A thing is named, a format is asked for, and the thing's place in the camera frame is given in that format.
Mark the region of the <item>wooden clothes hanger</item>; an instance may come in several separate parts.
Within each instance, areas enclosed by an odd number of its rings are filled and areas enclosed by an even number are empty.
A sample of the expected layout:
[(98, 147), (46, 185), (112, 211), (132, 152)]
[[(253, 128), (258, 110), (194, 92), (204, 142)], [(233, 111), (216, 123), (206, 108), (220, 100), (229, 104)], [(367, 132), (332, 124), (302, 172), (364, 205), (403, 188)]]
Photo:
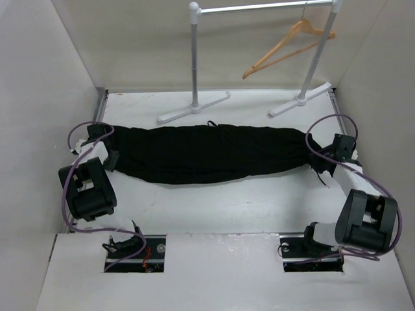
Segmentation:
[[(314, 43), (303, 47), (301, 49), (298, 49), (296, 51), (292, 51), (274, 61), (268, 62), (275, 54), (277, 54), (282, 48), (284, 48), (286, 45), (291, 43), (298, 35), (300, 34), (306, 34), (311, 36), (318, 37), (318, 41), (315, 41)], [(255, 64), (253, 64), (250, 68), (248, 68), (244, 74), (242, 79), (247, 79), (250, 75), (261, 71), (267, 67), (270, 67), (276, 63), (282, 62), (283, 60), (286, 60), (287, 58), (290, 58), (292, 56), (295, 56), (301, 52), (304, 52), (306, 50), (309, 50), (313, 47), (316, 47), (319, 43), (321, 38), (324, 36), (324, 30), (323, 29), (317, 29), (313, 27), (312, 23), (307, 19), (304, 18), (304, 16), (301, 17), (301, 19), (295, 23), (288, 33), (279, 41), (273, 48), (271, 48), (264, 56), (262, 56)]]

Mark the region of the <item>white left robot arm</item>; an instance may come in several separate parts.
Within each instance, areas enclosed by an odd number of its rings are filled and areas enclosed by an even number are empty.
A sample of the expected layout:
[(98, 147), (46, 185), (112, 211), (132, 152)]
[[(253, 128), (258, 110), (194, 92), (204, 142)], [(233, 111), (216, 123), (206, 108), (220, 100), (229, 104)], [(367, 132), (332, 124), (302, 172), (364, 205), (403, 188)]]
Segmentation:
[(97, 121), (86, 121), (70, 130), (67, 146), (76, 158), (72, 164), (58, 171), (62, 184), (62, 218), (66, 226), (76, 233), (130, 235), (122, 242), (110, 239), (103, 247), (109, 253), (127, 253), (123, 260), (136, 259), (144, 254), (147, 241), (135, 223), (132, 229), (119, 226), (83, 229), (73, 223), (75, 220), (93, 222), (115, 212), (117, 198), (106, 170), (115, 166), (117, 152), (105, 145), (114, 133), (112, 125)]

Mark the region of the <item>black trousers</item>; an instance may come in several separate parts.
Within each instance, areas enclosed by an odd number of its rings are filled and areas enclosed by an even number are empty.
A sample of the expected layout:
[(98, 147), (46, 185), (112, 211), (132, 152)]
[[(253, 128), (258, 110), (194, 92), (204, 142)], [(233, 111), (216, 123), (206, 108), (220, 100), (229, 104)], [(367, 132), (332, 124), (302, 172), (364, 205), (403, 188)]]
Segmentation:
[(230, 124), (115, 126), (105, 145), (119, 157), (114, 169), (149, 183), (211, 184), (286, 172), (308, 164), (321, 146), (294, 128)]

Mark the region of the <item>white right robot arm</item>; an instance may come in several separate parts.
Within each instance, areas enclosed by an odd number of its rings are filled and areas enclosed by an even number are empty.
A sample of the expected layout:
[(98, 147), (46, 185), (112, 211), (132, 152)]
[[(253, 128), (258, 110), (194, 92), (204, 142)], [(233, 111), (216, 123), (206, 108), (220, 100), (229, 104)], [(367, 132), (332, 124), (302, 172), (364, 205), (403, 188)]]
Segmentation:
[(395, 222), (399, 222), (394, 198), (363, 174), (355, 150), (356, 139), (336, 134), (331, 145), (316, 148), (311, 134), (305, 136), (311, 151), (311, 168), (328, 172), (340, 185), (346, 201), (335, 223), (311, 224), (313, 233), (301, 239), (301, 249), (316, 256), (324, 245), (363, 255), (365, 251), (379, 256), (390, 251)]

